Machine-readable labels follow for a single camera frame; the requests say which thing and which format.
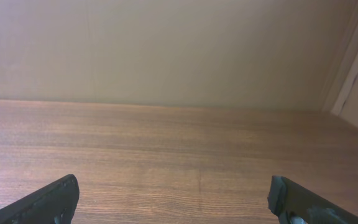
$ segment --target wooden table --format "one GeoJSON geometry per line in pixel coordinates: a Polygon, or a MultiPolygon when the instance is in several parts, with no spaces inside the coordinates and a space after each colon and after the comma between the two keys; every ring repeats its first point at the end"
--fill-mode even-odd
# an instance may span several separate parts
{"type": "Polygon", "coordinates": [[[358,130],[330,114],[0,101],[0,208],[75,174],[73,223],[278,223],[284,175],[358,215],[358,130]]]}

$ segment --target brown wooden floor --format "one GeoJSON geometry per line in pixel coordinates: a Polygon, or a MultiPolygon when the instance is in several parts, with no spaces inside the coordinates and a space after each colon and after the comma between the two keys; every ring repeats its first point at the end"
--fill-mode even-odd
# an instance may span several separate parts
{"type": "Polygon", "coordinates": [[[0,208],[75,174],[73,223],[278,223],[284,175],[358,215],[358,130],[319,113],[0,101],[0,208]]]}

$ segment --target white trim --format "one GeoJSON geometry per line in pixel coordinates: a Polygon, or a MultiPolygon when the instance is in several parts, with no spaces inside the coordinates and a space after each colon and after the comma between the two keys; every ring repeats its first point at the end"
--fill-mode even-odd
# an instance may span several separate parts
{"type": "Polygon", "coordinates": [[[331,113],[334,115],[339,116],[343,109],[343,105],[345,104],[347,97],[349,96],[353,83],[357,77],[358,74],[358,53],[353,61],[352,67],[349,70],[349,73],[347,74],[346,80],[343,83],[343,86],[341,88],[341,91],[339,92],[338,98],[336,99],[336,102],[331,110],[331,113]]]}

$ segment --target wood grain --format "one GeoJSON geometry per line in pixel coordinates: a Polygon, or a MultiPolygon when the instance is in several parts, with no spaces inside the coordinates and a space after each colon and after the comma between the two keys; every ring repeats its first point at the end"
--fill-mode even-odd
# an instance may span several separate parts
{"type": "Polygon", "coordinates": [[[358,130],[321,113],[0,100],[0,208],[65,174],[73,223],[278,223],[271,175],[358,215],[358,130]]]}

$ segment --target black object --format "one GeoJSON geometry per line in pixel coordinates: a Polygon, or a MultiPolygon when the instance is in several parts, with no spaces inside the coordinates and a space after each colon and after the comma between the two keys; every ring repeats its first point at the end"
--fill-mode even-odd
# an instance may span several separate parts
{"type": "Polygon", "coordinates": [[[70,224],[80,190],[74,175],[66,175],[0,209],[0,224],[70,224]]]}
{"type": "Polygon", "coordinates": [[[280,224],[358,224],[357,216],[285,177],[272,177],[267,200],[280,224]]]}

